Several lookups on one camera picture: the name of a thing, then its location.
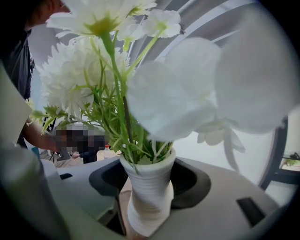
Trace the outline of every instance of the dark t-shirt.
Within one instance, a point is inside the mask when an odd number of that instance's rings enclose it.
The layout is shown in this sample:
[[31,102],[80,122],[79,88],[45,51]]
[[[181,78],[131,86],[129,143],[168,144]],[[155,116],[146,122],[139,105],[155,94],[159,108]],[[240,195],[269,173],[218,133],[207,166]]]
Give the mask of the dark t-shirt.
[[[29,32],[23,32],[20,40],[9,53],[2,56],[2,61],[6,72],[24,99],[30,98],[30,83],[34,61],[30,57],[28,40]],[[18,143],[26,147],[22,133],[19,136]]]

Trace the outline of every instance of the flower bouquet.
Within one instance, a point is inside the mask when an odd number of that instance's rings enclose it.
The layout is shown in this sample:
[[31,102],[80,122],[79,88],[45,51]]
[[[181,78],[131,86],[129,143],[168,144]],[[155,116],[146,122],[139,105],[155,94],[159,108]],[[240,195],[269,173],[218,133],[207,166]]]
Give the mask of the flower bouquet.
[[[82,122],[105,130],[111,148],[122,152],[120,161],[132,182],[129,222],[144,236],[150,236],[170,213],[176,139],[196,131],[199,143],[223,142],[229,164],[238,170],[233,149],[244,152],[245,148],[232,128],[255,133],[274,130],[299,103],[295,95],[278,98],[283,90],[299,89],[294,76],[283,85],[288,73],[268,62],[279,51],[271,51],[259,37],[248,43],[253,48],[250,55],[241,47],[254,30],[251,24],[223,51],[209,40],[193,37],[175,46],[164,61],[138,67],[159,38],[183,32],[178,12],[150,10],[157,5],[154,0],[63,2],[70,13],[53,14],[47,26],[64,30],[58,37],[68,33],[79,37],[68,45],[53,46],[48,62],[37,68],[48,106],[31,116],[48,118],[44,130],[55,118],[63,118],[60,127]],[[147,18],[137,23],[135,15]],[[256,15],[256,21],[270,23]],[[256,31],[265,36],[262,28]],[[129,46],[144,36],[152,39],[130,64]],[[123,49],[116,47],[117,41],[123,42]],[[264,69],[252,62],[262,49],[271,52]],[[280,57],[282,66],[290,64],[287,57]]]

